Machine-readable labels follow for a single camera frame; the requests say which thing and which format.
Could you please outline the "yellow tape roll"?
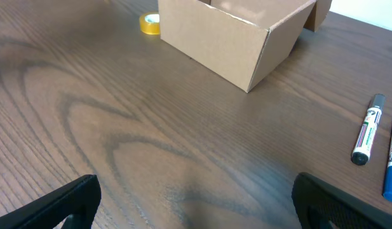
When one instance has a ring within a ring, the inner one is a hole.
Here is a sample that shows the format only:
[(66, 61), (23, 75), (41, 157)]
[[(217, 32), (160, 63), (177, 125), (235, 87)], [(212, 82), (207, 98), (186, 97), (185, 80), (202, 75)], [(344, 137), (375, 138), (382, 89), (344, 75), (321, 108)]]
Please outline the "yellow tape roll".
[(139, 18), (140, 30), (144, 34), (159, 35), (160, 32), (160, 18), (158, 12), (149, 12), (140, 16)]

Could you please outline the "brown cardboard box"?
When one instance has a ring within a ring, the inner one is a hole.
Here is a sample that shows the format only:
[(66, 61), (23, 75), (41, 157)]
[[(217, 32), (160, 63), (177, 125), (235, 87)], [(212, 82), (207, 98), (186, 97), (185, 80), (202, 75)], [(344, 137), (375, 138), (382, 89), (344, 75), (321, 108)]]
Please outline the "brown cardboard box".
[(332, 0), (158, 0), (161, 39), (245, 92), (317, 31)]

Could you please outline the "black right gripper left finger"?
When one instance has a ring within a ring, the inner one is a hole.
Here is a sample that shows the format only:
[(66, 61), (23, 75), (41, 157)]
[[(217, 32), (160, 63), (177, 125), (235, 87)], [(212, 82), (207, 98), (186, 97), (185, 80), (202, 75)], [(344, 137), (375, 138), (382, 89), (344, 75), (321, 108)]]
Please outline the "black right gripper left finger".
[(87, 174), (0, 217), (0, 228), (90, 229), (101, 201), (96, 175)]

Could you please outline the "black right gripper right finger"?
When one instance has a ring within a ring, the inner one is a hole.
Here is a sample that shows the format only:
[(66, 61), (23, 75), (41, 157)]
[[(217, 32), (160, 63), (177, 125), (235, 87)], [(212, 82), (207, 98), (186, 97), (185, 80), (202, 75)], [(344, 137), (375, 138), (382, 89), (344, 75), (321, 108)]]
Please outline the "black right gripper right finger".
[(307, 172), (295, 178), (292, 200), (303, 228), (392, 228), (392, 215)]

